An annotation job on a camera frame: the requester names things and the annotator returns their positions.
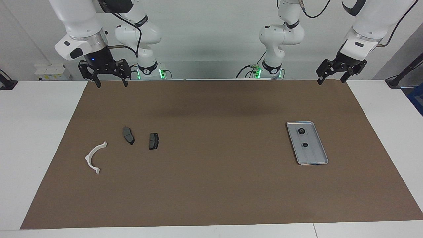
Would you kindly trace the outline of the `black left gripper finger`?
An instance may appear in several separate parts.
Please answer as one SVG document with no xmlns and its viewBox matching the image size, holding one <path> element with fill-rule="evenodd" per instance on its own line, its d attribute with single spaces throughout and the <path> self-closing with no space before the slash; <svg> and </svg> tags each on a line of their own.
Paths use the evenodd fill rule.
<svg viewBox="0 0 423 238">
<path fill-rule="evenodd" d="M 323 62 L 316 69 L 316 74 L 318 76 L 317 83 L 322 85 L 325 79 L 335 73 L 337 73 L 340 68 L 340 62 L 330 61 L 329 59 L 323 60 Z"/>
<path fill-rule="evenodd" d="M 345 83 L 349 77 L 352 77 L 355 74 L 360 74 L 361 71 L 364 69 L 364 67 L 367 65 L 367 61 L 362 61 L 360 62 L 358 65 L 356 66 L 348 66 L 346 68 L 345 73 L 343 74 L 343 76 L 341 77 L 340 81 L 342 83 Z"/>
</svg>

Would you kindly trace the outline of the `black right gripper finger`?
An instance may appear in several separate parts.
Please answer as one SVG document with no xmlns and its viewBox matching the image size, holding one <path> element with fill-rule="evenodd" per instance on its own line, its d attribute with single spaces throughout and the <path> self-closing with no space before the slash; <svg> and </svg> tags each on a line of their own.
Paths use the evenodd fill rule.
<svg viewBox="0 0 423 238">
<path fill-rule="evenodd" d="M 88 62 L 81 60 L 78 64 L 78 69 L 84 79 L 94 82 L 98 88 L 101 88 L 101 81 L 98 78 L 98 72 L 96 72 L 96 69 L 94 69 L 93 72 L 90 72 L 89 69 L 91 68 Z"/>
<path fill-rule="evenodd" d="M 115 62 L 116 65 L 116 76 L 121 78 L 124 87 L 128 86 L 128 81 L 131 80 L 132 70 L 125 59 L 121 59 Z"/>
</svg>

